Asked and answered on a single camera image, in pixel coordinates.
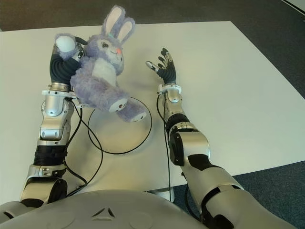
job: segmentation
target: bunny ear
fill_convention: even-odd
[[[126,18],[119,31],[117,39],[123,44],[134,32],[135,22],[132,18]]]
[[[122,7],[114,6],[104,21],[102,35],[107,35],[111,33],[115,27],[120,27],[124,16],[125,10]]]

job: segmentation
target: table surface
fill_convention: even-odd
[[[33,162],[42,120],[41,90],[50,84],[54,36],[69,32],[87,39],[100,26],[0,32],[1,160],[0,204],[19,199]],[[208,138],[211,162],[238,175],[305,160],[305,101],[281,73],[229,21],[137,25],[125,43],[120,86],[143,101],[152,113],[152,131],[127,155],[104,154],[100,172],[84,190],[152,190],[168,186],[163,123],[156,110],[162,83],[145,66],[166,47],[182,87],[183,108]],[[92,109],[84,110],[87,121]],[[75,129],[78,117],[73,114]],[[149,118],[126,124],[115,114],[96,111],[91,126],[106,150],[130,149],[149,128]],[[70,167],[89,179],[101,154],[80,129],[69,147]],[[173,186],[185,184],[171,164]],[[72,190],[80,184],[64,175]]]

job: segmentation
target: purple stuffed rabbit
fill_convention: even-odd
[[[101,34],[91,36],[84,46],[86,56],[70,81],[82,104],[116,112],[126,122],[146,117],[146,108],[131,101],[117,83],[117,76],[124,68],[122,44],[133,34],[134,28],[134,20],[125,18],[125,10],[114,6],[104,21]],[[55,42],[64,60],[78,50],[73,35],[58,34]]]

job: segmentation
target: bunny eye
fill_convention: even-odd
[[[109,45],[106,42],[102,42],[102,47],[107,48],[107,47],[109,47]]]

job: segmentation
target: pink inner ear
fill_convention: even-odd
[[[111,29],[113,28],[114,24],[117,22],[119,17],[122,14],[122,9],[119,7],[114,8],[110,14],[108,15],[107,21],[105,22],[105,31],[106,34],[110,33]]]
[[[132,23],[131,21],[127,21],[124,23],[124,25],[122,25],[119,36],[118,36],[118,40],[122,41],[127,35],[128,33],[132,30]]]

